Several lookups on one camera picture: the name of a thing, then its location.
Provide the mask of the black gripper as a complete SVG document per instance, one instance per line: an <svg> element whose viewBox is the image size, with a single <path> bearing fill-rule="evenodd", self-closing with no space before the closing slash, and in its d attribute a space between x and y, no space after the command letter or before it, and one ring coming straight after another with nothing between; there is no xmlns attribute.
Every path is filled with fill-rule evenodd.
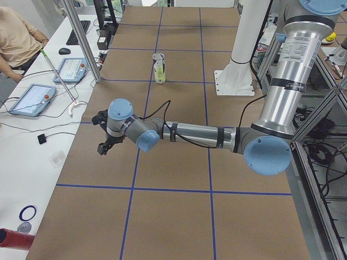
<svg viewBox="0 0 347 260"><path fill-rule="evenodd" d="M92 124L99 125L103 130L107 128L108 110L102 110L92 117ZM122 143L125 139L125 135L122 132L106 130L106 141L98 145L97 152L100 155L106 155L107 152L115 144Z"/></svg>

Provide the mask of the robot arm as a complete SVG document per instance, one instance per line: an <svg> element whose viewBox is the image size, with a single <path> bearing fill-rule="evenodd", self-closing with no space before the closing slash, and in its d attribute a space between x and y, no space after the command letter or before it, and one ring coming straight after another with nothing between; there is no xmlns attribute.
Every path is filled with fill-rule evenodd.
<svg viewBox="0 0 347 260"><path fill-rule="evenodd" d="M250 127L192 125L164 119L141 118L126 99L113 100L92 118L106 133L98 146L105 155L113 145L129 138L149 151L160 139L186 141L203 148L225 148L242 154L254 172L272 176L288 168L292 153L291 123L324 38L334 30L346 1L284 1L278 26L286 38L260 117Z"/></svg>

